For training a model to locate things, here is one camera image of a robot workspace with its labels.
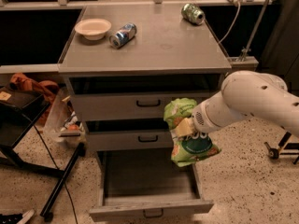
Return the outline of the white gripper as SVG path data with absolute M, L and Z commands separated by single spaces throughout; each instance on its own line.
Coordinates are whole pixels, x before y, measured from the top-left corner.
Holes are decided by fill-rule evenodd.
M 218 92 L 197 105 L 192 111 L 192 118 L 183 119 L 175 128 L 175 133 L 177 137 L 192 135 L 196 130 L 212 133 L 227 126 L 230 117 L 230 109 Z

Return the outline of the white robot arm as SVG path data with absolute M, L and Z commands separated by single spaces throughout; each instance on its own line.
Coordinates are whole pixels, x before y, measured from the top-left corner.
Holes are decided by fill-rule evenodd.
M 280 77 L 253 71 L 228 75 L 221 90 L 197 105 L 175 128 L 177 137 L 212 133 L 252 117 L 265 119 L 299 136 L 299 98 Z

